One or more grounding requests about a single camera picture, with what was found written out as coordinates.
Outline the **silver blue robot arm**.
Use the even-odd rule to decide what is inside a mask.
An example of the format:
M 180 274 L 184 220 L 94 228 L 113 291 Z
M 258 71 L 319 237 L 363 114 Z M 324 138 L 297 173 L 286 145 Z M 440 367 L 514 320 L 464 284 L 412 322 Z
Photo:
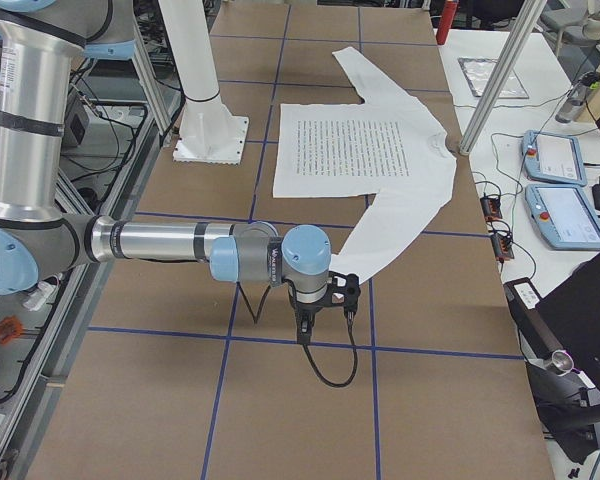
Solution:
M 0 1 L 0 295 L 89 263 L 204 262 L 218 281 L 286 285 L 307 344 L 340 279 L 322 229 L 280 235 L 265 222 L 137 223 L 57 208 L 72 62 L 128 60 L 135 32 L 129 1 Z

